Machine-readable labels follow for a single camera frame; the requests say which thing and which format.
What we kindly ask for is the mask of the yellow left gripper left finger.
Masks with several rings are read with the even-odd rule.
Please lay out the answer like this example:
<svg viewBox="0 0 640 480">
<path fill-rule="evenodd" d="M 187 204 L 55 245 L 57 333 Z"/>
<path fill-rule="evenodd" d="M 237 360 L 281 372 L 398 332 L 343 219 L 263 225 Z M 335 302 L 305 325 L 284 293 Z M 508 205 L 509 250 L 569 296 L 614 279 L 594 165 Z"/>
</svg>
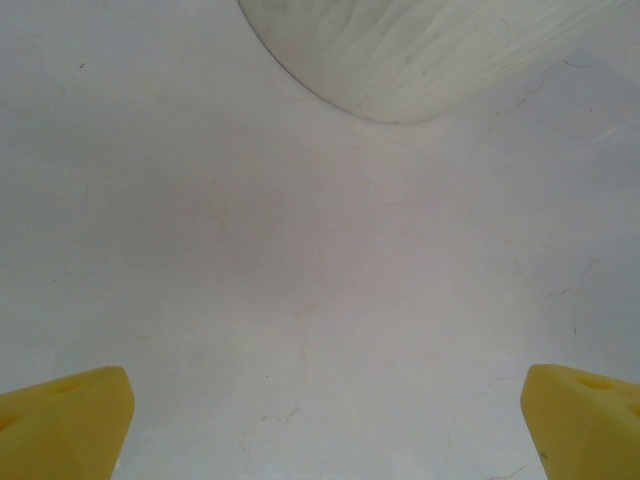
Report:
<svg viewBox="0 0 640 480">
<path fill-rule="evenodd" d="M 107 366 L 1 395 L 3 479 L 109 479 L 135 408 L 124 368 Z"/>
</svg>

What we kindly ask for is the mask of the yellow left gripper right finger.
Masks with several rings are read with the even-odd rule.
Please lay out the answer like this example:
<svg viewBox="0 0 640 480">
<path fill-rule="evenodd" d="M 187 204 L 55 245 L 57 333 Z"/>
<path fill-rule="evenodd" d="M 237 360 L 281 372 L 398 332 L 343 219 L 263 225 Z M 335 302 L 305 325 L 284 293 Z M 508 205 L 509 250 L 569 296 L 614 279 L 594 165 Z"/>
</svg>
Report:
<svg viewBox="0 0 640 480">
<path fill-rule="evenodd" d="M 521 410 L 552 480 L 639 478 L 639 386 L 561 365 L 532 366 Z"/>
</svg>

